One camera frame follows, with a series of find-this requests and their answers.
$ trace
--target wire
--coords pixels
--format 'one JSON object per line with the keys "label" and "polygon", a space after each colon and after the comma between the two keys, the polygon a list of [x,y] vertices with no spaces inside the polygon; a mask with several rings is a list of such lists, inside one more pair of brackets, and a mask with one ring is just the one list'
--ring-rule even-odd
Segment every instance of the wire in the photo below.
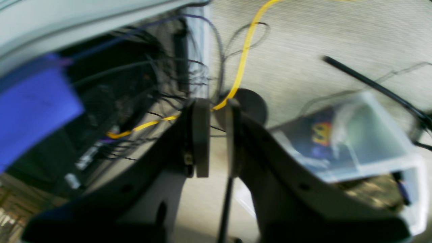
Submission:
{"label": "wire", "polygon": [[[272,6],[273,4],[275,4],[277,2],[280,2],[280,1],[282,1],[282,0],[269,0],[255,14],[255,17],[252,19],[252,23],[250,24],[248,32],[246,34],[246,39],[245,39],[245,42],[243,44],[243,49],[242,49],[242,53],[241,53],[240,63],[239,63],[239,67],[238,67],[238,70],[237,70],[237,76],[235,78],[234,84],[233,84],[230,92],[228,93],[228,95],[218,105],[216,105],[215,107],[213,107],[212,110],[221,109],[222,107],[224,107],[226,105],[226,102],[227,102],[228,99],[234,97],[235,93],[237,92],[238,88],[240,87],[240,83],[241,83],[241,80],[243,78],[243,74],[245,72],[246,60],[248,58],[249,49],[251,48],[251,43],[252,43],[252,36],[255,33],[255,29],[256,29],[256,27],[257,27],[257,25],[259,23],[259,20],[261,19],[262,15],[267,11],[267,9],[270,6]],[[170,18],[162,19],[162,20],[159,20],[159,21],[156,21],[156,22],[152,22],[152,23],[143,25],[143,26],[139,27],[138,29],[148,28],[150,26],[154,26],[154,25],[158,25],[158,24],[161,24],[161,23],[165,23],[165,22],[168,22],[168,21],[171,21],[171,20],[174,20],[174,19],[179,19],[182,16],[183,17],[193,17],[193,18],[203,19],[206,22],[208,22],[209,25],[212,27],[213,31],[216,34],[216,38],[218,40],[218,45],[219,45],[219,50],[220,50],[219,54],[221,55],[220,59],[222,61],[221,62],[220,74],[219,74],[219,82],[223,83],[223,75],[224,75],[225,69],[223,67],[224,57],[223,57],[223,51],[222,51],[222,49],[223,49],[223,47],[222,47],[222,41],[220,40],[220,35],[219,35],[219,32],[217,31],[216,27],[208,19],[206,19],[206,18],[204,18],[202,16],[195,16],[195,15],[190,15],[190,14],[181,14],[181,15],[178,15],[178,16],[173,16],[173,17],[170,17]],[[164,118],[163,120],[170,121],[170,120],[176,119],[177,117],[178,116],[176,116],[176,115],[175,116],[169,116],[169,117]],[[147,123],[144,123],[144,124],[142,124],[140,126],[135,127],[132,131],[139,131],[139,130],[142,130],[144,128],[147,128],[149,126],[152,126],[152,125],[155,125],[155,124],[158,124],[158,123],[159,123],[158,120],[150,121],[150,122],[147,122]],[[113,139],[118,139],[118,138],[130,135],[132,133],[132,131],[125,131],[125,132],[120,133],[120,134],[107,133],[107,136],[109,136],[109,137],[111,137]]]}
{"label": "wire", "polygon": [[[392,77],[394,77],[396,75],[407,74],[409,72],[418,70],[418,69],[420,69],[422,67],[425,67],[425,66],[432,66],[432,63],[429,63],[429,62],[419,62],[419,63],[416,63],[416,64],[414,64],[412,66],[409,66],[407,68],[404,68],[404,69],[401,69],[401,70],[398,70],[398,71],[392,70],[392,71],[388,72],[387,74],[385,74],[384,76],[378,78],[375,82],[377,82],[377,83],[383,83],[383,82],[387,81],[388,79],[390,79],[390,78],[392,78]],[[365,90],[365,89],[370,89],[370,87],[366,86],[363,89],[346,90],[346,91],[330,94],[328,96],[323,96],[323,97],[318,97],[318,98],[315,98],[315,99],[311,99],[311,100],[309,100],[300,109],[300,112],[298,113],[298,115],[296,117],[299,118],[299,117],[304,116],[305,113],[310,109],[310,107],[312,107],[315,103],[318,103],[318,102],[324,101],[324,100],[328,100],[328,99],[333,99],[333,98],[340,97],[340,96],[345,96],[345,95],[349,95],[349,94],[358,93],[358,92],[360,92],[362,90]]]}
{"label": "wire", "polygon": [[123,157],[123,159],[136,161],[136,159],[132,159],[132,158],[129,158],[129,157]]}
{"label": "wire", "polygon": [[243,79],[243,74],[245,73],[246,60],[248,58],[249,49],[251,48],[252,36],[255,33],[255,29],[257,28],[257,25],[260,22],[262,15],[267,11],[267,9],[273,4],[280,1],[282,0],[269,0],[255,14],[255,17],[252,19],[252,23],[248,29],[248,33],[246,34],[246,39],[243,44],[243,50],[240,57],[240,63],[238,64],[237,76],[235,77],[234,84],[232,85],[232,88],[229,91],[228,95],[218,105],[213,107],[212,110],[219,110],[223,108],[224,106],[226,106],[227,100],[234,97],[235,93],[240,87],[241,80]]}
{"label": "wire", "polygon": [[416,146],[418,146],[418,147],[420,147],[420,148],[424,148],[424,149],[427,149],[429,151],[432,151],[432,146],[431,145],[422,144],[422,143],[417,142],[417,141],[413,142],[413,144],[416,145]]}
{"label": "wire", "polygon": [[219,131],[223,131],[223,132],[226,132],[226,131],[224,131],[223,129],[221,129],[221,128],[217,128],[217,127],[214,127],[214,126],[210,126],[211,128],[214,128],[214,129],[216,129],[216,130],[219,130]]}
{"label": "wire", "polygon": [[111,169],[114,166],[114,162],[117,161],[119,158],[122,157],[128,157],[130,155],[130,153],[128,154],[129,151],[131,151],[132,149],[136,148],[139,145],[142,145],[146,142],[151,142],[151,141],[155,141],[158,138],[143,138],[143,137],[148,137],[151,133],[153,133],[156,129],[157,129],[158,125],[153,126],[151,129],[149,130],[145,130],[143,131],[141,134],[138,134],[138,138],[132,142],[131,145],[128,146],[128,148],[126,150],[124,150],[122,153],[118,154],[116,158],[107,158],[107,160],[112,160],[112,163],[109,164],[108,166],[106,166],[104,169],[102,169],[94,178],[91,179],[91,181],[87,181],[86,182],[86,186],[90,186],[93,183],[95,183],[96,181],[98,181],[104,174],[105,172],[107,172],[109,169]]}
{"label": "wire", "polygon": [[175,99],[179,102],[184,102],[187,100],[186,98],[183,98],[180,96],[172,96],[172,95],[168,95],[168,94],[164,94],[164,93],[162,93],[162,97],[169,98],[169,99]]}
{"label": "wire", "polygon": [[163,116],[159,115],[158,113],[154,113],[154,112],[147,112],[147,113],[152,114],[152,115],[156,115],[156,116],[160,117],[161,119],[164,118]]}
{"label": "wire", "polygon": [[160,108],[160,110],[161,110],[162,115],[163,115],[164,117],[167,117],[168,115],[167,115],[167,113],[165,113],[165,108],[164,108],[162,102],[160,102],[160,100],[159,100],[157,103],[159,104],[159,108]]}
{"label": "wire", "polygon": [[390,91],[386,87],[376,83],[375,81],[369,79],[368,77],[364,76],[363,74],[355,71],[354,69],[346,66],[345,64],[331,58],[328,56],[325,56],[323,58],[325,62],[332,65],[333,67],[339,69],[340,71],[352,76],[353,78],[357,79],[358,81],[361,81],[370,87],[374,88],[375,90],[381,92],[385,96],[389,97],[390,99],[396,101],[401,106],[403,106],[408,111],[412,112],[420,121],[423,122],[430,122],[431,119],[421,110],[417,109],[415,106],[413,106],[411,103],[409,103],[407,100],[403,99],[399,95],[395,94],[394,92]]}
{"label": "wire", "polygon": [[[245,30],[246,28],[248,28],[249,26],[250,26],[251,24],[247,24],[247,25],[244,25],[243,27],[241,27],[241,28],[239,28],[233,35],[232,35],[232,37],[231,37],[231,39],[228,41],[228,44],[226,45],[226,50],[228,51],[229,50],[229,47],[232,45],[232,43],[234,42],[234,40],[240,35],[240,33],[243,31],[243,30]],[[261,36],[261,38],[256,42],[256,43],[254,43],[254,44],[252,44],[250,47],[249,47],[249,49],[253,49],[253,48],[255,48],[255,47],[257,47],[257,46],[259,46],[259,45],[261,45],[263,42],[264,42],[264,40],[268,37],[268,35],[270,34],[270,25],[268,25],[268,24],[266,24],[266,23],[263,23],[263,22],[258,22],[258,25],[264,25],[265,26],[265,30],[264,30],[264,34]],[[231,58],[231,57],[233,57],[233,56],[235,56],[235,55],[237,55],[237,54],[240,54],[240,53],[242,53],[243,52],[243,50],[239,50],[239,51],[235,51],[235,52],[232,52],[231,54],[228,54],[228,53],[225,53],[225,62],[229,59],[229,58]]]}
{"label": "wire", "polygon": [[[167,60],[189,61],[189,62],[200,64],[200,65],[202,65],[205,68],[208,68],[204,63],[199,62],[199,61],[195,61],[195,60],[189,60],[189,59],[186,60],[186,59],[183,59],[183,58],[167,58]],[[87,84],[89,81],[94,80],[94,79],[98,79],[98,78],[103,77],[105,75],[109,75],[109,74],[116,73],[116,72],[119,72],[119,71],[127,70],[129,68],[138,67],[138,66],[141,66],[141,65],[144,65],[144,64],[151,64],[151,63],[152,63],[152,60],[147,60],[147,61],[134,62],[134,63],[131,63],[131,64],[126,64],[126,65],[114,67],[114,68],[111,68],[111,69],[99,72],[97,74],[85,77],[85,78],[83,78],[83,79],[81,79],[79,81],[76,81],[73,84],[73,86],[75,88],[79,88],[79,87]]]}
{"label": "wire", "polygon": [[153,58],[148,54],[146,56],[147,56],[147,59],[150,60],[150,66],[152,67],[153,72],[155,73],[156,84],[158,86],[158,91],[160,93],[160,92],[162,92],[162,81],[161,81],[161,78],[159,76],[159,72],[158,72],[158,68],[156,67],[155,60],[153,60]]}
{"label": "wire", "polygon": [[216,26],[209,19],[207,19],[203,16],[192,15],[192,14],[179,14],[179,15],[171,16],[171,17],[161,19],[158,21],[154,21],[151,23],[147,23],[147,24],[141,25],[139,27],[136,27],[135,29],[128,31],[128,32],[124,33],[123,35],[120,35],[120,36],[118,36],[118,37],[116,37],[110,41],[104,42],[100,45],[97,45],[95,47],[92,47],[90,49],[82,51],[80,53],[77,53],[77,54],[75,54],[69,58],[70,58],[70,60],[72,60],[72,62],[86,58],[86,57],[93,55],[97,52],[100,52],[106,48],[109,48],[113,45],[117,45],[129,37],[135,36],[136,34],[139,34],[141,31],[143,31],[146,28],[149,28],[151,26],[161,25],[163,23],[170,22],[173,20],[178,20],[178,19],[181,19],[184,17],[202,19],[203,21],[205,21],[209,24],[209,26],[212,28],[213,32],[215,33],[216,40],[218,43],[218,48],[219,48],[219,58],[220,58],[220,62],[221,62],[220,69],[219,69],[219,84],[218,84],[218,90],[217,90],[217,97],[219,97],[219,95],[222,93],[222,88],[223,88],[223,83],[224,83],[224,75],[225,75],[225,65],[223,62],[224,55],[223,55],[222,39],[220,37],[220,34],[219,34]]}
{"label": "wire", "polygon": [[[161,91],[162,91],[162,80],[161,80],[161,78],[160,78],[160,76],[159,76],[159,70],[158,70],[158,68],[156,67],[155,63],[154,63],[154,60],[153,60],[151,57],[149,57],[149,58],[150,58],[150,60],[152,61],[150,64],[151,64],[151,67],[152,67],[152,69],[153,69],[153,72],[155,73],[155,76],[156,76],[156,79],[157,79],[157,83],[160,84],[160,85],[159,85],[159,93],[161,93]],[[160,109],[161,109],[162,115],[164,115],[165,117],[167,117],[167,115],[165,114],[165,111],[164,111],[164,109],[163,109],[163,105],[162,105],[162,103],[158,102],[158,104],[159,104],[159,106],[160,106]]]}
{"label": "wire", "polygon": [[181,108],[176,107],[171,101],[169,101],[168,99],[165,98],[160,98],[161,100],[167,102],[173,109],[177,110],[177,111],[181,111]]}

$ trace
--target black circular disc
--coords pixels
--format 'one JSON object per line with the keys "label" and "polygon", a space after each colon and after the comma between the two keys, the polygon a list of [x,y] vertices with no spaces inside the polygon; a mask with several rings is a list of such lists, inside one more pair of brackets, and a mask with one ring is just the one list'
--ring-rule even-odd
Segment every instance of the black circular disc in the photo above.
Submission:
{"label": "black circular disc", "polygon": [[[238,89],[234,95],[234,99],[240,104],[241,111],[246,113],[250,118],[254,119],[260,125],[264,126],[267,122],[267,105],[264,99],[257,93],[248,89]],[[225,107],[214,112],[215,118],[222,129],[226,129],[225,125]]]}

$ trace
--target floor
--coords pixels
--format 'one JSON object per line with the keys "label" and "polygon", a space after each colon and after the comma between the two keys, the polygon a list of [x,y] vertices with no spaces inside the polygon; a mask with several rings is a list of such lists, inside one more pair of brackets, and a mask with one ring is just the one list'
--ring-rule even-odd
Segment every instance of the floor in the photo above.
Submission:
{"label": "floor", "polygon": [[[264,3],[264,0],[215,0],[211,6],[211,20],[224,43],[237,29],[248,24]],[[420,62],[432,62],[432,3],[429,0],[285,0],[271,7],[261,21],[271,26],[271,32],[263,44],[251,50],[241,86],[259,93],[266,101],[267,127],[294,119],[311,99],[364,88],[360,82],[324,63],[321,60],[324,55],[372,79]],[[263,32],[263,27],[259,26],[255,40]],[[243,37],[234,43],[232,51],[241,49]],[[219,63],[215,43],[212,67]],[[226,89],[235,78],[238,58],[227,63]],[[384,84],[420,109],[431,110],[432,67],[429,66],[425,64],[417,70],[400,73]],[[211,68],[211,72],[215,77],[217,68]],[[409,133],[413,118],[392,100],[372,93]],[[310,111],[341,99],[343,97],[320,102]],[[432,161],[432,153],[423,149],[418,152],[427,163]],[[210,177],[187,180],[178,211],[176,242],[214,242],[226,174],[225,140],[212,138]],[[240,185],[239,181],[235,183],[237,187]],[[235,198],[229,235],[251,243],[258,237],[255,218]],[[427,242],[431,238],[432,226],[416,242]]]}

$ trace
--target blue cloth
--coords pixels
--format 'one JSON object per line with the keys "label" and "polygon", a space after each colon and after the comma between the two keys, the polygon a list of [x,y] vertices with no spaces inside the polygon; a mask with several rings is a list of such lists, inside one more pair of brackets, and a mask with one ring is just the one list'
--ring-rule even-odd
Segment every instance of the blue cloth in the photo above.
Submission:
{"label": "blue cloth", "polygon": [[0,79],[0,172],[82,112],[54,54]]}

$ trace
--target black tube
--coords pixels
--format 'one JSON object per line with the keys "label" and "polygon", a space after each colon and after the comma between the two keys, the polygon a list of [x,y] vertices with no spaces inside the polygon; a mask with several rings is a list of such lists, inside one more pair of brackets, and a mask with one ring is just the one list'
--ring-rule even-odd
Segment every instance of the black tube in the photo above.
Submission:
{"label": "black tube", "polygon": [[397,94],[393,93],[392,91],[388,90],[387,88],[384,88],[377,82],[369,79],[368,77],[358,73],[357,71],[351,69],[350,67],[345,66],[344,64],[334,60],[331,57],[325,56],[324,61],[328,64],[332,65],[333,67],[341,70],[342,72],[356,78],[359,81],[362,81],[363,83],[369,85],[370,87],[374,88],[375,90],[381,92],[382,94],[386,95],[387,97],[391,98],[392,100],[396,101],[397,103],[401,104],[404,108],[408,109],[409,111],[413,112],[418,118],[420,118],[422,121],[429,123],[429,118],[424,114],[422,111],[411,105],[408,101],[402,99]]}
{"label": "black tube", "polygon": [[432,146],[430,146],[430,145],[422,144],[422,143],[417,142],[417,141],[413,142],[413,144],[416,145],[417,147],[424,148],[424,149],[432,151]]}
{"label": "black tube", "polygon": [[[176,58],[187,60],[187,31],[185,29],[173,35],[174,54]],[[180,91],[189,91],[189,64],[186,61],[176,61],[177,86]]]}
{"label": "black tube", "polygon": [[234,184],[234,178],[229,177],[226,184],[225,201],[223,202],[223,212],[222,219],[220,221],[219,237],[217,243],[226,243],[228,239],[228,220],[229,220],[229,210],[231,207],[231,195],[232,186]]}

